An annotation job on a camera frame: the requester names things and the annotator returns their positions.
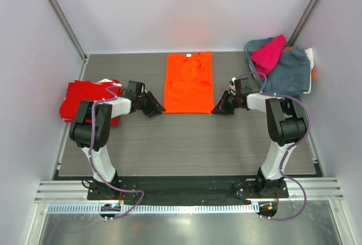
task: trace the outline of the gray table surface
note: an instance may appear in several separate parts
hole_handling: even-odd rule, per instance
[[[232,77],[250,72],[243,52],[213,53],[215,103]],[[91,55],[84,80],[142,81],[163,103],[166,53]],[[252,80],[255,91],[257,84]],[[266,116],[238,109],[232,116],[142,112],[121,117],[107,144],[119,175],[247,175],[256,174],[270,147]],[[314,174],[307,143],[293,152],[287,174]],[[86,156],[67,140],[59,175],[91,175]]]

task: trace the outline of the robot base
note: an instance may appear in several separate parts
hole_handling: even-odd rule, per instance
[[[255,184],[255,181],[244,181],[235,183],[232,185],[234,191],[234,196],[240,200],[249,200],[249,199],[271,199],[271,198],[289,198],[289,193],[287,189],[287,184],[285,181],[282,182],[280,188],[276,188],[267,196],[259,191],[258,187]]]
[[[259,168],[255,181],[234,183],[232,189],[238,199],[288,198],[288,188],[284,178],[266,180]]]
[[[118,174],[117,171],[114,174],[114,178],[110,182],[111,185],[115,187],[120,187],[118,181]],[[111,189],[106,184],[99,182],[92,179],[92,182],[89,185],[87,200],[118,200],[119,199],[119,192],[116,190]]]

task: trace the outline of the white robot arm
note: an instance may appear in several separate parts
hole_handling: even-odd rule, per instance
[[[247,78],[233,78],[230,89],[224,91],[212,113],[233,115],[237,108],[266,113],[271,145],[265,162],[257,172],[256,187],[261,196],[274,196],[275,191],[282,186],[284,178],[281,170],[284,171],[295,148],[292,145],[303,138],[307,131],[305,112],[293,100],[253,93]]]
[[[91,108],[93,101],[82,100],[76,117],[71,124],[70,138],[77,143],[77,146],[89,160],[89,148],[92,138]],[[96,130],[94,136],[94,147],[91,152],[94,168],[100,173],[105,181],[115,187],[119,187],[118,174],[114,169],[107,150],[107,141],[110,132],[111,118],[133,113],[137,110],[149,117],[162,114],[165,111],[160,103],[154,98],[151,91],[145,90],[141,82],[129,81],[128,87],[123,91],[122,97],[112,101],[99,102],[95,106]],[[112,190],[93,171],[92,190],[97,190],[108,199],[116,197],[117,191]]]

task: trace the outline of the orange shirt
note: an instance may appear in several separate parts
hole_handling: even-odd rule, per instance
[[[210,51],[190,57],[169,54],[163,105],[165,113],[211,114],[214,93]]]

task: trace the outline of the white wall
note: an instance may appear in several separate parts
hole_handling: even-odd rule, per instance
[[[289,36],[309,0],[58,0],[87,53],[242,50]]]
[[[24,242],[39,182],[55,165],[58,109],[80,66],[47,0],[0,0],[1,244]]]
[[[298,40],[312,47],[319,77],[303,101],[326,174],[338,178],[362,228],[362,8],[360,0],[321,0]]]

